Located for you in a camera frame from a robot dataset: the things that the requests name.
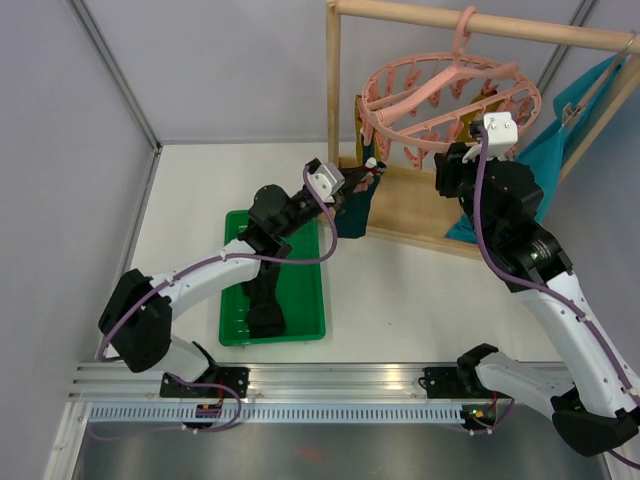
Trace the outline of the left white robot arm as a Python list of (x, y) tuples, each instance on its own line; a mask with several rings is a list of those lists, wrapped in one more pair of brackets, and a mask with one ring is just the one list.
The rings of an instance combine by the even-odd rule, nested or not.
[[(275, 184), (260, 188), (247, 227), (216, 255), (153, 276), (127, 271), (98, 321), (103, 336), (99, 360), (122, 361), (133, 373), (158, 369), (193, 395), (210, 395), (218, 383), (217, 365), (199, 344), (174, 335), (173, 321), (211, 295), (240, 285), (268, 331), (281, 330), (284, 315), (275, 298), (281, 265), (317, 265), (337, 248), (332, 244), (320, 257), (295, 260), (287, 238), (320, 215), (333, 223), (346, 201), (384, 170), (374, 158), (351, 168), (314, 159), (305, 164), (303, 186), (294, 195)], [(107, 356), (108, 349), (114, 349), (114, 356)]]

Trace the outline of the yellow sock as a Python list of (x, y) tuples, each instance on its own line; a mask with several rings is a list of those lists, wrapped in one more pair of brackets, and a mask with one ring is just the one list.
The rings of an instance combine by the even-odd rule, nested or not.
[[(498, 89), (497, 88), (492, 88), (492, 89), (485, 89), (483, 88), (481, 90), (481, 92), (479, 94), (477, 94), (473, 99), (472, 102), (473, 103), (477, 103), (480, 101), (483, 101), (487, 98), (490, 98), (494, 95), (498, 94)], [(489, 104), (485, 107), (482, 107), (480, 109), (476, 109), (472, 112), (468, 112), (467, 114), (463, 115), (460, 117), (460, 122), (462, 124), (462, 128), (460, 130), (460, 132), (457, 134), (456, 136), (456, 141), (457, 142), (471, 142), (473, 140), (473, 137), (470, 134), (470, 124), (472, 121), (476, 121), (476, 120), (481, 120), (483, 115), (486, 112), (495, 112), (498, 107), (501, 105), (501, 101), (498, 100), (492, 104)]]
[(363, 145), (362, 145), (362, 118), (361, 118), (361, 96), (356, 95), (354, 100), (354, 126), (355, 126), (355, 137), (356, 137), (356, 154), (355, 158), (358, 165), (364, 164), (364, 154), (363, 154)]

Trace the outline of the aluminium mounting rail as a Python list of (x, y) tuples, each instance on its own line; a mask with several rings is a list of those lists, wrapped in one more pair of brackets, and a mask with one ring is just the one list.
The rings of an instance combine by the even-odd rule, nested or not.
[[(216, 369), (216, 377), (248, 402), (489, 402), (496, 397), (466, 390), (453, 363), (227, 363)], [(175, 397), (165, 393), (171, 384), (158, 370), (134, 374), (122, 363), (84, 363), (72, 375), (68, 398), (169, 401)]]

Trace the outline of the wooden clothes rack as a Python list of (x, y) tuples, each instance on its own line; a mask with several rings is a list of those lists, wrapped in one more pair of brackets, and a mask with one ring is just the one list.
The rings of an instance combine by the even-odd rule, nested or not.
[[(356, 152), (352, 156), (343, 156), (339, 152), (342, 19), (352, 16), (444, 28), (451, 30), (455, 36), (456, 24), (464, 10), (447, 10), (384, 1), (331, 1), (328, 3), (326, 16), (328, 147), (329, 158), (333, 163), (341, 167), (358, 166)], [(510, 41), (528, 40), (601, 50), (608, 52), (609, 58), (621, 52), (631, 38), (631, 33), (627, 32), (482, 15), (478, 11), (469, 20), (468, 30), (471, 32), (471, 37), (473, 34), (488, 34)], [(595, 106), (584, 125), (578, 129), (577, 138), (571, 141), (565, 150), (566, 163), (560, 172), (557, 191), (586, 149), (638, 87), (638, 36), (624, 62), (625, 65), (612, 86)], [(532, 141), (526, 140), (526, 135), (530, 133), (533, 125), (522, 134), (518, 132), (518, 141), (507, 152), (507, 160), (516, 160), (519, 152), (539, 135)], [(469, 224), (464, 220), (464, 213), (459, 203), (454, 199), (440, 196), (435, 188), (434, 156), (436, 153), (447, 151), (448, 148), (426, 158), (421, 170), (413, 169), (406, 161), (403, 150), (397, 147), (392, 149), (386, 161), (377, 159), (386, 165), (386, 171), (373, 195), (366, 234), (457, 256), (479, 257), (479, 251), (474, 244)]]

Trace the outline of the black sock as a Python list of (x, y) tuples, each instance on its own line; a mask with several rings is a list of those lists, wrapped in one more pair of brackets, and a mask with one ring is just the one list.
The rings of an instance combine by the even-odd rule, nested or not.
[(277, 337), (285, 330), (285, 317), (276, 297), (280, 271), (279, 264), (266, 263), (254, 279), (242, 283), (249, 301), (245, 322), (251, 339)]

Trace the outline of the green plastic tray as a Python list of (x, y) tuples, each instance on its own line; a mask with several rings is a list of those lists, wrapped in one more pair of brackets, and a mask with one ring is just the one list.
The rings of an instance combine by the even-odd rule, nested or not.
[[(246, 229), (246, 210), (231, 211), (225, 220), (225, 243)], [(286, 240), (292, 252), (287, 258), (320, 256), (318, 222), (313, 220)], [(284, 316), (284, 330), (278, 335), (255, 336), (246, 317), (250, 301), (240, 284), (221, 294), (219, 342), (227, 347), (321, 340), (326, 334), (324, 296), (320, 264), (282, 265), (275, 291)]]

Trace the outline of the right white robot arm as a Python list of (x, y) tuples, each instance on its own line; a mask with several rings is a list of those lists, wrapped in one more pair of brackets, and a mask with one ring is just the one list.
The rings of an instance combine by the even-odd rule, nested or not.
[(558, 240), (535, 219), (543, 190), (517, 162), (453, 143), (435, 156), (438, 193), (459, 201), (487, 266), (536, 318), (570, 374), (561, 379), (481, 344), (457, 360), (459, 388), (503, 394), (549, 419), (577, 453), (615, 454), (639, 433), (639, 378), (611, 344)]

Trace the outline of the pink round clip hanger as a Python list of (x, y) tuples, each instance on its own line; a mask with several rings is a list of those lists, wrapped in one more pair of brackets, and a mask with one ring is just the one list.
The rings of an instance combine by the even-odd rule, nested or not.
[[(448, 51), (396, 59), (365, 82), (362, 134), (374, 136), (377, 159), (386, 161), (397, 147), (413, 169), (421, 170), (426, 158), (457, 142), (461, 116), (498, 100), (495, 112), (509, 111), (520, 134), (535, 123), (541, 95), (519, 65), (466, 52), (468, 22), (476, 12), (469, 6), (460, 15)], [(498, 94), (473, 103), (483, 88), (497, 88)]]

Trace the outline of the christmas pattern sock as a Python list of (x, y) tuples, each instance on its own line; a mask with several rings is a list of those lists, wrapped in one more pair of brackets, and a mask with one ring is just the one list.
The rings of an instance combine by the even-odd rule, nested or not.
[(374, 136), (371, 135), (370, 137), (367, 137), (364, 134), (362, 134), (361, 148), (362, 148), (363, 165), (367, 169), (373, 169), (377, 164), (376, 144), (375, 144)]

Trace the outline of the metal clip hanger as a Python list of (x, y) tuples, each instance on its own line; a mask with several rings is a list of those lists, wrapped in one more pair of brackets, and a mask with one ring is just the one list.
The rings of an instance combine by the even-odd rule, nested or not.
[(568, 103), (564, 107), (562, 115), (562, 126), (566, 126), (571, 129), (575, 125), (575, 123), (583, 115), (585, 108), (591, 102), (593, 97), (598, 93), (600, 88), (608, 81), (608, 79), (616, 72), (618, 67), (626, 59), (629, 54), (629, 49), (635, 42), (637, 36), (638, 32), (632, 30), (631, 38), (625, 48), (612, 59), (607, 68), (590, 85), (590, 88), (585, 92), (581, 99), (575, 105)]

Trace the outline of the dark teal sock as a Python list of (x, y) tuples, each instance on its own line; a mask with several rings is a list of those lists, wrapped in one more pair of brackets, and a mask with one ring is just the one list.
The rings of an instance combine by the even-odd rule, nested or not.
[(353, 195), (347, 200), (343, 210), (336, 210), (334, 222), (339, 238), (358, 239), (366, 234), (373, 195), (386, 171), (383, 162), (377, 160), (377, 165), (380, 167), (380, 176), (373, 187), (364, 193)]

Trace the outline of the teal cloth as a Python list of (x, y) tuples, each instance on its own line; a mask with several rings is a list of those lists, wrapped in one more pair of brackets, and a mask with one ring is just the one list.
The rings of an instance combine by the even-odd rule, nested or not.
[(569, 143), (577, 138), (578, 129), (584, 125), (595, 106), (603, 99), (604, 94), (618, 77), (625, 62), (623, 61), (616, 72), (600, 88), (585, 108), (583, 115), (571, 129), (562, 126), (563, 109), (568, 103), (575, 105), (581, 99), (590, 88), (590, 85), (607, 68), (614, 57), (615, 56), (612, 56), (592, 67), (554, 98), (554, 121), (525, 149), (521, 150), (516, 157), (517, 162), (531, 169), (537, 185), (541, 187), (543, 191), (543, 198), (535, 215), (537, 222), (541, 222), (544, 219), (553, 202), (559, 183), (560, 172), (566, 163), (565, 150), (569, 146)]

